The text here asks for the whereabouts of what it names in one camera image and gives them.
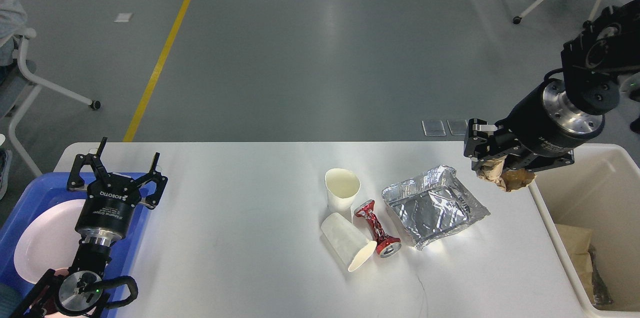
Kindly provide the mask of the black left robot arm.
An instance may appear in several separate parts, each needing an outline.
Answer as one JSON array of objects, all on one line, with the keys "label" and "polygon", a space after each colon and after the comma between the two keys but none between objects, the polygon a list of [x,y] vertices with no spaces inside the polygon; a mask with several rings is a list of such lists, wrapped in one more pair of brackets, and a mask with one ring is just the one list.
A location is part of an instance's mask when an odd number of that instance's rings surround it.
[{"label": "black left robot arm", "polygon": [[103,311],[125,307],[138,297],[133,277],[105,278],[112,246],[126,238],[137,206],[155,209],[169,181],[158,169],[155,153],[149,171],[138,178],[108,172],[102,160],[107,138],[96,153],[75,156],[66,182],[68,191],[86,193],[75,231],[78,250],[66,275],[48,269],[10,314],[43,318],[48,302],[68,317],[98,318]]}]

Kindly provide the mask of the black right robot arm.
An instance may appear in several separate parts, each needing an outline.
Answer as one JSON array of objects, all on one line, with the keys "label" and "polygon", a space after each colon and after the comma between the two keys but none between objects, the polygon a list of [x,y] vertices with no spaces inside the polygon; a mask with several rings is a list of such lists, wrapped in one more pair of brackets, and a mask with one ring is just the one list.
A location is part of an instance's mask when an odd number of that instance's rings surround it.
[{"label": "black right robot arm", "polygon": [[506,118],[468,121],[463,154],[474,172],[494,159],[503,160],[503,172],[571,165],[574,149],[601,134],[621,95],[639,99],[632,80],[640,67],[638,3],[604,8],[563,45],[561,68],[549,71]]}]

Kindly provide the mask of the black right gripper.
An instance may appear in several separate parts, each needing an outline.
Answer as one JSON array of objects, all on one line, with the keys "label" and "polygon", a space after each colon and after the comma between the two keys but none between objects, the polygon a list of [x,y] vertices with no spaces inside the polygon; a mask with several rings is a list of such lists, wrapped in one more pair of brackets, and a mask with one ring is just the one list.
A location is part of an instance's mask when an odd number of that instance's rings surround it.
[{"label": "black right gripper", "polygon": [[[569,100],[565,82],[542,82],[515,105],[500,125],[468,121],[463,155],[479,172],[491,160],[506,157],[505,171],[541,172],[573,165],[571,150],[604,130],[605,116],[590,115]],[[521,143],[530,152],[521,152]]]}]

